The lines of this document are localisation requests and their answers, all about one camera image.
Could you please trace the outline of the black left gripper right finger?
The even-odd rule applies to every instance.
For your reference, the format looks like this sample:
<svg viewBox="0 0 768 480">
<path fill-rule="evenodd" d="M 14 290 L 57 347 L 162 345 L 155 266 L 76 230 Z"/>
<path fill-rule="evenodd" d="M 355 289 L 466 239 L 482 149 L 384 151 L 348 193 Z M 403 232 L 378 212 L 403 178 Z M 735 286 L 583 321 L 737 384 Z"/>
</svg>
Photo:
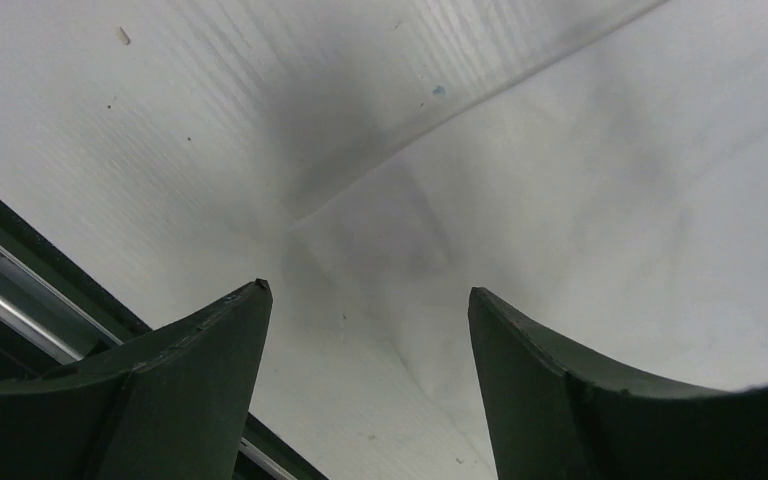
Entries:
<svg viewBox="0 0 768 480">
<path fill-rule="evenodd" d="M 768 386 L 726 392 L 623 364 L 483 287 L 468 322 L 502 479 L 768 479 Z"/>
</svg>

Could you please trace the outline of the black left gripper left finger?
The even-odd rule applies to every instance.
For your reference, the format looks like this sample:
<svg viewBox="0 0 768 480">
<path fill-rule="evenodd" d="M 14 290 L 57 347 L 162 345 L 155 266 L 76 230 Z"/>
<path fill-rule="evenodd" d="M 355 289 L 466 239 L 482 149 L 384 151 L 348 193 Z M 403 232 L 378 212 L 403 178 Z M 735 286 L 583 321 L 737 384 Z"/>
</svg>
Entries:
<svg viewBox="0 0 768 480">
<path fill-rule="evenodd" d="M 229 479 L 272 309 L 262 279 L 123 345 L 0 381 L 0 479 Z"/>
</svg>

